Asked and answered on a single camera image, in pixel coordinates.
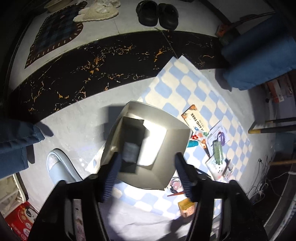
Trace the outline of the round pink compact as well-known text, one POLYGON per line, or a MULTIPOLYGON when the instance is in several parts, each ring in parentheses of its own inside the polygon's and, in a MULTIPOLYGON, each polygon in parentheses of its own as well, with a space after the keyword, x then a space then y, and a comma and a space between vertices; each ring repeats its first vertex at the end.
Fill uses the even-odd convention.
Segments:
POLYGON ((181 181, 179 177, 173 177, 169 183, 169 190, 172 193, 179 193, 183 190, 181 181))

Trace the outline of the green bottle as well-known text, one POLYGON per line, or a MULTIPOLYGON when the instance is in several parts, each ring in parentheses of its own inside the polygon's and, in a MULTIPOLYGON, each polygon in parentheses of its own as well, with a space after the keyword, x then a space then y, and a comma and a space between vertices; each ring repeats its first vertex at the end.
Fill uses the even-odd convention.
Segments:
POLYGON ((222 165, 224 157, 223 157, 222 144, 220 141, 213 142, 213 154, 214 154, 214 159, 216 164, 222 165))

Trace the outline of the black rectangular box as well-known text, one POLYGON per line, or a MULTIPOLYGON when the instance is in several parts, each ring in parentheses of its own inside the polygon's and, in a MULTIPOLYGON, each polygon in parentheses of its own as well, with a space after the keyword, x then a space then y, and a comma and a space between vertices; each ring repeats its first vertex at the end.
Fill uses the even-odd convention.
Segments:
POLYGON ((120 127, 119 153, 123 173, 135 173, 137 162, 145 138, 144 121, 124 116, 120 127))

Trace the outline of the round bristle hair brush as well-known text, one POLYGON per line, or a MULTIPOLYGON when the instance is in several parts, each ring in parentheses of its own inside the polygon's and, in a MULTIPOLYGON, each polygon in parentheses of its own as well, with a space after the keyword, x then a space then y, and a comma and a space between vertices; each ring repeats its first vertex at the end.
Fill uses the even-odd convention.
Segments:
POLYGON ((173 193, 173 194, 168 195, 167 197, 177 196, 177 195, 185 195, 185 192, 181 191, 181 192, 173 193))

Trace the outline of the teal small tube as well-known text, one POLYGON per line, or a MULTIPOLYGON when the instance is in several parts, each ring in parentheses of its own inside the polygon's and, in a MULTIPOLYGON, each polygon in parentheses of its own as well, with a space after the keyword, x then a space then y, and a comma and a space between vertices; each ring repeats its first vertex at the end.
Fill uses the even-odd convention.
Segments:
POLYGON ((197 140, 189 140, 187 147, 191 148, 191 147, 196 147, 199 145, 199 142, 197 140))

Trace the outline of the soft cotton tissue pack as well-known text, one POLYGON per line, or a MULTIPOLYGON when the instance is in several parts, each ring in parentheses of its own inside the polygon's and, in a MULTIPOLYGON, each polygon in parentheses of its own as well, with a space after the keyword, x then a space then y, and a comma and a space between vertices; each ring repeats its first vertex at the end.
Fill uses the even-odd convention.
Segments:
POLYGON ((214 156, 212 156, 207 162, 206 166, 209 169, 212 177, 215 181, 228 183, 229 178, 233 171, 233 164, 227 158, 221 160, 220 164, 216 163, 214 156))

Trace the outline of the blue white checkered mat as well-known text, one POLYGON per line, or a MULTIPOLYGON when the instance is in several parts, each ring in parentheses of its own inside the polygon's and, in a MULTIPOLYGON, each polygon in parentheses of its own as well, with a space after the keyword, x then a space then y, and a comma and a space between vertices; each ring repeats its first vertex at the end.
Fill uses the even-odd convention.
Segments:
POLYGON ((171 58, 146 92, 128 102, 111 128, 101 158, 123 154, 120 199, 163 217, 180 215, 169 196, 175 154, 220 182, 239 181, 252 151, 239 120, 210 81, 185 57, 171 58))

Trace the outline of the and free booklet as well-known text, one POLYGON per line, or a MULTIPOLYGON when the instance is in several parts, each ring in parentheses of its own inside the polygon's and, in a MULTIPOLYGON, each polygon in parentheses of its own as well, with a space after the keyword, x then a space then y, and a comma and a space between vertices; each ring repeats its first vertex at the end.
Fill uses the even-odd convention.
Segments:
POLYGON ((206 155, 210 157, 211 155, 206 143, 209 128, 205 125, 205 120, 199 113, 197 107, 192 104, 181 116, 192 131, 189 140, 197 140, 199 146, 201 146, 206 155))

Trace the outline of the light blue slipper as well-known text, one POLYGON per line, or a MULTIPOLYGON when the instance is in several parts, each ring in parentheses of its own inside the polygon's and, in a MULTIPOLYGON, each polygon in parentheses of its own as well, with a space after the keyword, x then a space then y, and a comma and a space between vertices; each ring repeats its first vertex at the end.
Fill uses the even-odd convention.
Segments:
POLYGON ((54 185, 59 181, 79 182, 83 179, 78 174, 68 156, 60 149, 53 149, 46 159, 47 170, 54 185))

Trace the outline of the gold cardboard storage box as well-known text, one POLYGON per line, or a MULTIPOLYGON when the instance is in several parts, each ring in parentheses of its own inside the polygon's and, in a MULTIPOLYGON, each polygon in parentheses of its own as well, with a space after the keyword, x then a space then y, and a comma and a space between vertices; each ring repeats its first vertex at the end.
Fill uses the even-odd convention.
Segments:
POLYGON ((175 154, 185 152, 191 136, 190 128, 159 108, 130 101, 123 107, 110 129, 101 157, 101 165, 109 163, 113 153, 119 151, 120 127, 124 116, 143 120, 146 132, 136 172, 119 171, 119 180, 142 189, 165 189, 176 170, 175 154))

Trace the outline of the blue seat cushion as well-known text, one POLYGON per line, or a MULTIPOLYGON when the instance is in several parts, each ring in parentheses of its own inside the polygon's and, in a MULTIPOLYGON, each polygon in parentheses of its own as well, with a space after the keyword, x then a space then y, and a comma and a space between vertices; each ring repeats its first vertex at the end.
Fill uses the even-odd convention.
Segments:
POLYGON ((295 22, 273 15, 221 51, 229 63, 223 78, 248 90, 295 69, 295 22))

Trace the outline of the dark checkered door mat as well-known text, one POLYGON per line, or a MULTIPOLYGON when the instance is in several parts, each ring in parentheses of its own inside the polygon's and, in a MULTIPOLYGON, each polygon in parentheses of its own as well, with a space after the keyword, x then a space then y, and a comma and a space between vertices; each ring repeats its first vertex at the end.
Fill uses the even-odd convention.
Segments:
POLYGON ((79 4, 67 6, 44 20, 30 47, 25 67, 30 66, 49 52, 71 42, 81 33, 83 24, 73 20, 86 5, 87 2, 82 1, 79 4))

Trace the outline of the black slipper pair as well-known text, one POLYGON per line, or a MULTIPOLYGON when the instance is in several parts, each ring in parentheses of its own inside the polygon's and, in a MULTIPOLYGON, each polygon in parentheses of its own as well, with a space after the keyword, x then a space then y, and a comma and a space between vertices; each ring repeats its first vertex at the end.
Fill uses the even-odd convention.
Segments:
POLYGON ((138 21, 147 27, 155 27, 158 23, 167 30, 175 30, 179 24, 178 10, 171 4, 154 1, 141 1, 137 4, 138 21))

